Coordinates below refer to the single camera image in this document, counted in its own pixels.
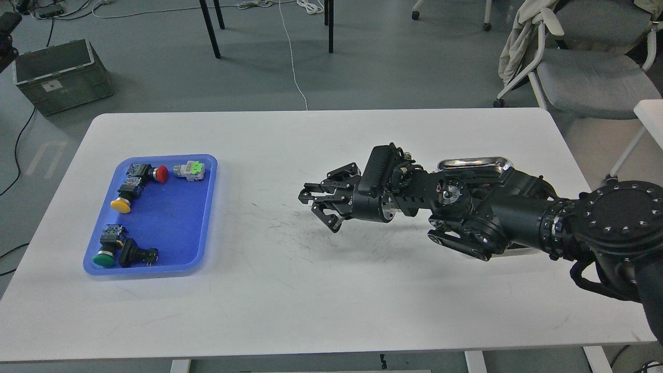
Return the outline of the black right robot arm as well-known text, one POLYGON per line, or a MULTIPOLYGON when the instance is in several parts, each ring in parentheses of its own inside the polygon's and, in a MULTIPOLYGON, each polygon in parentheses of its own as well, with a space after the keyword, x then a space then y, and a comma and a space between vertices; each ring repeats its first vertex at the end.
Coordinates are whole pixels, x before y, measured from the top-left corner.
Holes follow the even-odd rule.
POLYGON ((428 210, 431 241, 479 260, 516 244, 571 261, 575 285, 640 303, 661 342, 660 185, 627 180, 569 199, 542 176, 514 168, 430 173, 400 164, 378 175, 351 163, 305 183, 298 200, 332 232, 350 219, 387 223, 395 211, 413 217, 428 210))

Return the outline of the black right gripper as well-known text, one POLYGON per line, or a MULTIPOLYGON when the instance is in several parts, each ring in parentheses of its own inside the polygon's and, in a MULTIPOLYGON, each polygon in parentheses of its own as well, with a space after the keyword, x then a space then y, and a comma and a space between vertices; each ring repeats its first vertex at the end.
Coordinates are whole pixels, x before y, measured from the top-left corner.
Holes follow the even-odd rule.
POLYGON ((327 173, 319 183, 305 183, 298 200, 312 203, 312 212, 331 232, 338 232, 344 221, 358 219, 388 223, 400 212, 390 194, 375 197, 362 194, 358 182, 362 172, 356 163, 348 163, 327 173))

